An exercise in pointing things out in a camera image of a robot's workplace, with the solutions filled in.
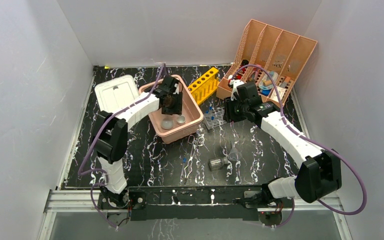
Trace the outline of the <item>clear glass bottle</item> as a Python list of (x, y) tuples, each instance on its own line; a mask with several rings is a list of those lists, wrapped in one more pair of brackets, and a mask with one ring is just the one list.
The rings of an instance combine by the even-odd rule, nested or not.
[(209, 170), (211, 172), (221, 170), (229, 164), (227, 157), (213, 158), (208, 161)]

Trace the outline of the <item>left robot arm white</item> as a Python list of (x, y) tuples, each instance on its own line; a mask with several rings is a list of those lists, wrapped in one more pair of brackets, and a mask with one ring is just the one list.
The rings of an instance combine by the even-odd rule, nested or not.
[(127, 75), (100, 85), (96, 94), (101, 111), (93, 134), (96, 141), (93, 149), (106, 175), (105, 188), (111, 192), (110, 202), (124, 208), (130, 200), (124, 191), (127, 180), (122, 163), (129, 130), (155, 111), (181, 115), (182, 82), (179, 77), (169, 75), (140, 93), (133, 77)]

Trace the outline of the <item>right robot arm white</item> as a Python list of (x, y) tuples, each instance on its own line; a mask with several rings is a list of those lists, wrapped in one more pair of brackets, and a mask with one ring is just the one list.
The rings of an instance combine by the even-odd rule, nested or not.
[(299, 168), (296, 176), (279, 177), (262, 185), (260, 196), (266, 206), (275, 207), (282, 198), (313, 203), (342, 187), (341, 161), (337, 156), (304, 140), (276, 104), (263, 102), (253, 83), (231, 80), (228, 87), (232, 94), (224, 99), (224, 120), (254, 123), (273, 137)]

